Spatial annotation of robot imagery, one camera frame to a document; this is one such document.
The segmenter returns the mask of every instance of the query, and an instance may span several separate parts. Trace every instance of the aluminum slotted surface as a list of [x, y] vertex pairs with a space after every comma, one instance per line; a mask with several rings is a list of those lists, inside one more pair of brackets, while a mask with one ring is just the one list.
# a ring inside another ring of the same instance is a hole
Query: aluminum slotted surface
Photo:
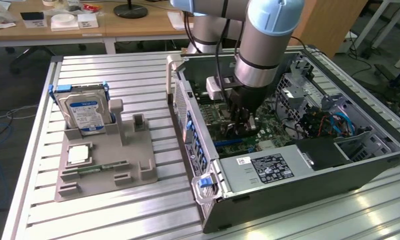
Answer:
[[[400, 239], [400, 166], [362, 188], [257, 219], [225, 231], [202, 234], [182, 157], [165, 101], [165, 58], [178, 52], [65, 57], [54, 76], [58, 84], [106, 81], [111, 98], [123, 103], [122, 118], [149, 119], [158, 182], [79, 199], [54, 202], [54, 184], [63, 136], [63, 118], [50, 100], [38, 126], [38, 146], [19, 214], [17, 239]], [[384, 119], [400, 131], [400, 120], [358, 88], [337, 66], [317, 57]], [[318, 71], [314, 81], [338, 90]]]

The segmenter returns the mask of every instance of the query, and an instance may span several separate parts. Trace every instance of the black lamp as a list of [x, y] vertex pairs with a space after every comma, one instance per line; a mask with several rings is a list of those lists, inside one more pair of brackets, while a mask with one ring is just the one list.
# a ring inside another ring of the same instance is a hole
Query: black lamp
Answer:
[[125, 19], [139, 19], [146, 16], [147, 9], [143, 6], [131, 4], [131, 0], [126, 0], [126, 4], [113, 8], [113, 13]]

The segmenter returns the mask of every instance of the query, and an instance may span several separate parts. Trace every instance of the floor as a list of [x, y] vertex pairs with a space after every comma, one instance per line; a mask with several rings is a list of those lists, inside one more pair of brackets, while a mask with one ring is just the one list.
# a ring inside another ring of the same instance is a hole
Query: floor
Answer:
[[[370, 15], [358, 18], [352, 30], [357, 33], [362, 30]], [[377, 29], [382, 26], [384, 22], [378, 22], [372, 29], [366, 39], [372, 39]], [[185, 47], [185, 40], [175, 41], [175, 46]], [[163, 41], [147, 41], [143, 42], [143, 49], [137, 48], [135, 42], [125, 42], [117, 45], [119, 53], [130, 52], [153, 52], [171, 50], [170, 44], [163, 43]], [[43, 86], [43, 80], [47, 72], [47, 62], [49, 57], [45, 53], [38, 52], [29, 57], [29, 61], [23, 61], [19, 65], [21, 73], [18, 75], [11, 75], [9, 73], [9, 62], [11, 59], [23, 51], [23, 47], [15, 47], [15, 53], [7, 54], [3, 48], [0, 48], [0, 110], [10, 110], [26, 105], [34, 105], [39, 101], [39, 93]], [[70, 55], [95, 55], [105, 54], [105, 47], [99, 43], [86, 44], [86, 50], [79, 51], [77, 45], [51, 46], [51, 51], [57, 55], [70, 56]], [[393, 29], [388, 38], [382, 42], [380, 48], [380, 55], [373, 55], [366, 62], [369, 64], [384, 64], [389, 71], [394, 74], [398, 73], [398, 69], [393, 67], [393, 64], [400, 58], [400, 30]], [[350, 59], [345, 54], [337, 54], [333, 57], [336, 64], [352, 74], [353, 72], [364, 69], [366, 65], [358, 61]], [[377, 77], [373, 75], [373, 69], [364, 71], [356, 75], [356, 77], [370, 83], [376, 83]], [[35, 111], [34, 108], [21, 111], [15, 117], [27, 116]], [[10, 201], [2, 203], [2, 199], [6, 196], [11, 199], [13, 191], [17, 184], [18, 172], [23, 160], [23, 154], [26, 150], [27, 139], [30, 136], [31, 125], [34, 118], [17, 119], [11, 123], [11, 133], [7, 140], [0, 144], [0, 164], [2, 167], [2, 172], [5, 175], [7, 183], [7, 191], [5, 191], [3, 183], [0, 181], [0, 238], [2, 234], [2, 229], [5, 225], [5, 220], [7, 216], [7, 208]], [[0, 124], [6, 124], [9, 119], [0, 119]]]

